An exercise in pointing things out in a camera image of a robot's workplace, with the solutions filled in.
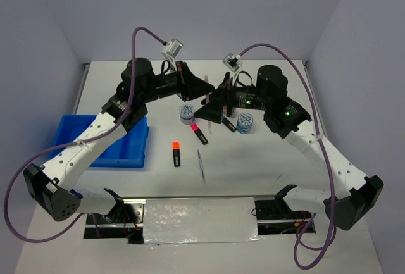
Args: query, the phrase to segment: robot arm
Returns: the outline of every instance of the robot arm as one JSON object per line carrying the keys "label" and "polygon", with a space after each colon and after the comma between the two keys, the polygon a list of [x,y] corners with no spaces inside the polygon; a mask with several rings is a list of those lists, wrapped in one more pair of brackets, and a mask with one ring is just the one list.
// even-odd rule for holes
{"label": "robot arm", "polygon": [[[258,70],[256,85],[237,87],[236,80],[226,73],[223,82],[209,97],[209,102],[194,113],[215,123],[221,122],[223,107],[227,116],[234,108],[265,111],[264,121],[273,133],[293,145],[315,168],[328,175],[325,158],[315,136],[315,126],[309,113],[297,102],[287,97],[288,80],[281,69],[273,65]],[[377,176],[369,177],[350,163],[325,137],[322,138],[331,163],[335,180],[335,224],[349,230],[376,203],[383,182]],[[325,211],[330,216],[330,198],[325,191],[306,190],[296,185],[282,189],[275,199],[282,211]]]}
{"label": "robot arm", "polygon": [[[174,94],[178,94],[183,101],[188,101],[215,89],[194,76],[185,62],[174,62],[175,68],[170,73],[155,75],[149,60],[137,58],[136,95],[132,104],[128,105],[131,64],[130,61],[122,72],[122,82],[118,85],[116,94],[102,107],[101,113],[92,124],[76,138],[77,145],[67,147],[41,167],[30,164],[23,172],[30,195],[55,221],[63,221],[74,213],[100,213],[114,222],[117,218],[122,218],[123,212],[131,214],[131,207],[125,205],[113,190],[75,191],[73,188],[77,180],[105,149],[122,138],[147,114],[145,103]],[[86,139],[110,130],[127,106],[130,106],[130,111],[121,125],[105,137],[85,143]]]}

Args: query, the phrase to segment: white wall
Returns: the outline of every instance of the white wall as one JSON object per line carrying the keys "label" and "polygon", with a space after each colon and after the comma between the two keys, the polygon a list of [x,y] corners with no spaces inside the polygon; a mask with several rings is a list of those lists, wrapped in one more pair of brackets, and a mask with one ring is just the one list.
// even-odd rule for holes
{"label": "white wall", "polygon": [[[72,112],[82,67],[43,0],[0,0],[0,202],[23,161],[50,145]],[[11,196],[11,219],[25,235],[34,210],[23,178]],[[14,273],[23,242],[0,216],[1,273]]]}
{"label": "white wall", "polygon": [[[146,26],[179,38],[182,59],[222,59],[271,42],[308,59],[339,0],[46,0],[82,61],[130,57],[130,35]],[[159,44],[139,39],[139,54],[160,59]],[[250,58],[278,58],[266,49]]]}
{"label": "white wall", "polygon": [[387,274],[405,273],[404,25],[404,0],[340,0],[309,60],[330,140],[385,183],[367,218]]}

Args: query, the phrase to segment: blue plastic bin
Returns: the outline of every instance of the blue plastic bin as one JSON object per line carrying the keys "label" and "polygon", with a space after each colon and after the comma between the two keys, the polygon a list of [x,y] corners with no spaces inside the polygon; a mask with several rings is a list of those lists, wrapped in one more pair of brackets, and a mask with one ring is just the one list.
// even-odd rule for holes
{"label": "blue plastic bin", "polygon": [[[65,115],[61,119],[53,146],[74,141],[96,118],[95,115]],[[146,117],[98,157],[91,166],[107,168],[143,168],[146,139],[149,134]],[[53,158],[62,150],[49,153]]]}

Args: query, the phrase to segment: pink highlighter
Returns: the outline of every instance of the pink highlighter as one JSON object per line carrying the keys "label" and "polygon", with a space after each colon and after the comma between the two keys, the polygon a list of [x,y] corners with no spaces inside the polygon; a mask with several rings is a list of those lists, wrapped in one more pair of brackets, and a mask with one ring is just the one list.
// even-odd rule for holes
{"label": "pink highlighter", "polygon": [[191,125],[192,130],[194,131],[194,133],[197,135],[198,139],[200,139],[202,144],[207,144],[208,140],[207,138],[205,138],[203,132],[200,130],[200,128],[198,127],[198,125],[196,125],[195,123],[193,123]]}

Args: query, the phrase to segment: white tabletop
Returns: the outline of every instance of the white tabletop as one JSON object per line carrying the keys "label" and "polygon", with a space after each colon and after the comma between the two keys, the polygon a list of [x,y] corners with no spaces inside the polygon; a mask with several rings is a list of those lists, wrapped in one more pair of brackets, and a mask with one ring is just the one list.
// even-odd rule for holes
{"label": "white tabletop", "polygon": [[[126,61],[92,62],[78,105],[78,114],[96,114],[115,93]],[[226,68],[221,61],[188,61],[198,77],[208,75],[217,86]],[[301,61],[295,61],[304,75]],[[245,61],[244,69],[256,78],[265,64],[279,66],[289,79],[289,96],[309,112],[309,100],[298,76],[286,61]],[[160,62],[153,61],[155,73]],[[192,103],[199,108],[199,100]],[[231,133],[224,125],[198,120],[209,143],[203,146],[188,125],[180,122],[177,96],[147,104],[150,127],[146,162],[142,169],[90,169],[78,181],[78,187],[109,187],[122,197],[276,194],[288,184],[310,189],[328,189],[308,161],[263,121],[263,112],[247,111],[254,117],[251,133]],[[236,116],[246,110],[237,109]],[[181,145],[180,168],[173,167],[171,143]],[[204,162],[207,183],[199,171],[197,149]],[[39,207],[35,210],[28,235],[45,237],[66,223],[55,223]],[[319,215],[316,234],[306,235],[309,244],[320,245],[325,237],[327,218]],[[267,235],[264,239],[238,244],[129,245],[123,239],[84,240],[84,219],[71,231],[47,244],[25,244],[17,273],[300,273],[294,264],[294,236]],[[303,263],[315,256],[299,251]],[[339,231],[324,260],[312,273],[382,273],[367,225],[361,220],[351,231]]]}

